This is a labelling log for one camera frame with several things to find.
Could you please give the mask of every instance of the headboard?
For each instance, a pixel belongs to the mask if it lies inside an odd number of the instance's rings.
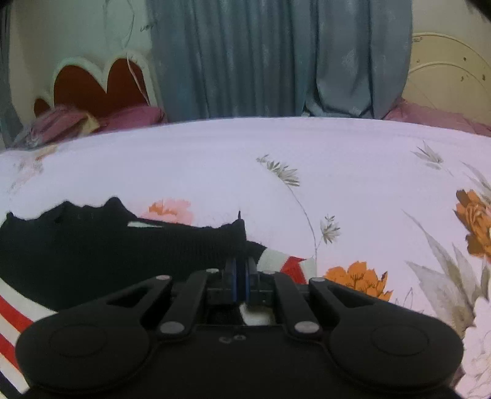
[[[36,98],[34,114],[60,104],[99,118],[125,107],[157,106],[157,100],[145,58],[125,52],[111,59],[103,71],[81,57],[64,60],[55,70],[51,93]]]
[[[403,98],[491,125],[491,66],[453,37],[415,34]]]

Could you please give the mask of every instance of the pink pillow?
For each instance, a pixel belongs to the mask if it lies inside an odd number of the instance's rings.
[[[462,130],[464,132],[491,137],[491,126],[473,122],[462,114],[435,110],[399,99],[396,106],[384,117],[384,120],[417,123],[419,125]]]
[[[105,118],[100,118],[101,127],[97,133],[112,130],[137,129],[167,122],[164,112],[158,107],[137,105],[117,111]]]

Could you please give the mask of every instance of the heart-shaped headboard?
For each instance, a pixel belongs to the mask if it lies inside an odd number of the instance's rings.
[[[36,98],[34,114],[40,116],[52,106],[68,105],[100,118],[126,107],[146,105],[147,100],[157,105],[143,57],[117,57],[104,71],[84,58],[71,58],[57,69],[52,96]]]

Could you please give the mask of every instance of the leaf print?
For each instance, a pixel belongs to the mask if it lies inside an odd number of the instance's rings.
[[[412,151],[419,159],[425,161],[425,165],[429,168],[435,169],[437,171],[441,170],[441,165],[443,164],[443,158],[433,149],[423,141],[423,148],[418,147],[420,152]]]
[[[256,161],[259,162],[260,164],[264,164],[267,162],[268,157],[269,157],[269,154],[266,154],[266,155],[262,156],[261,158],[256,158]]]
[[[479,172],[475,167],[466,164],[465,162],[463,164],[467,166],[477,177],[477,180],[472,177],[469,177],[469,179],[472,180],[472,182],[479,188],[479,195],[486,203],[486,205],[491,206],[491,184],[488,183],[484,175]]]
[[[472,270],[472,266],[469,261],[462,255],[462,252],[454,245],[455,258],[457,260],[457,267],[460,271],[460,277],[462,280],[462,288],[467,295],[467,299],[470,303],[476,303],[476,299],[482,296],[481,287],[477,284],[476,276]]]
[[[400,304],[399,303],[399,300],[396,299],[394,301],[394,305],[402,306],[403,308],[411,309],[412,310],[412,302],[413,302],[413,299],[414,299],[414,292],[413,292],[413,289],[411,287],[409,289],[408,293],[406,294],[406,296],[404,297],[404,301]]]
[[[310,222],[310,218],[308,217],[307,211],[305,210],[302,203],[300,202],[297,195],[292,189],[292,187],[300,186],[300,180],[299,177],[297,176],[297,169],[288,169],[289,168],[288,165],[269,159],[269,154],[256,158],[256,161],[261,165],[265,166],[266,169],[268,169],[270,172],[274,173],[276,177],[278,177],[285,184],[285,186],[288,188],[293,198],[301,208],[308,222],[310,232],[312,233],[312,239],[314,241],[314,259],[315,259],[315,264],[317,265],[317,250],[319,249],[321,241],[324,240],[326,244],[328,241],[332,243],[334,239],[340,235],[339,232],[340,228],[338,227],[337,223],[334,222],[334,216],[332,216],[331,218],[329,216],[325,217],[327,223],[321,221],[322,238],[319,240],[319,242],[317,242],[314,228],[312,227],[312,223]]]
[[[322,239],[326,244],[328,241],[332,244],[336,237],[341,235],[340,228],[334,221],[334,216],[329,217],[329,215],[327,215],[324,216],[324,219],[326,220],[325,222],[321,220]]]
[[[488,262],[487,257],[483,257],[483,266],[481,273],[481,291],[483,296],[489,300],[489,283],[490,283],[490,275],[491,275],[491,265]]]
[[[473,285],[470,283],[475,280],[475,277],[470,277],[469,275],[472,272],[472,268],[468,264],[462,264],[463,270],[460,270],[459,266],[454,262],[449,253],[436,241],[431,235],[429,235],[426,230],[424,230],[423,226],[410,214],[404,212],[421,230],[426,236],[428,241],[428,245],[433,252],[433,255],[437,259],[440,264],[442,270],[445,274],[450,278],[450,280],[454,283],[455,287],[464,295],[466,300],[468,298],[472,298],[475,295],[474,289],[472,289]],[[462,273],[465,274],[464,279],[466,283],[463,283]]]
[[[436,169],[437,171],[441,169],[441,167],[438,166],[437,164],[432,164],[430,162],[425,163],[425,165],[428,166],[429,168]]]
[[[445,274],[413,262],[406,263],[419,279],[419,286],[437,317],[463,338],[465,330],[474,320],[473,309],[469,307],[464,295]]]

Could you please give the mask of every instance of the orange flower print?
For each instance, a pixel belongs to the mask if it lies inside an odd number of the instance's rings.
[[[141,217],[143,219],[190,225],[193,220],[192,212],[188,211],[190,206],[191,204],[183,199],[162,199],[148,207],[148,211]]]
[[[348,271],[341,266],[333,267],[324,277],[383,301],[388,301],[392,296],[392,291],[383,291],[387,283],[387,272],[379,280],[374,269],[367,270],[367,262],[355,262],[348,267]]]
[[[457,199],[455,214],[470,233],[465,237],[467,250],[471,255],[491,258],[491,209],[473,190],[457,191]]]

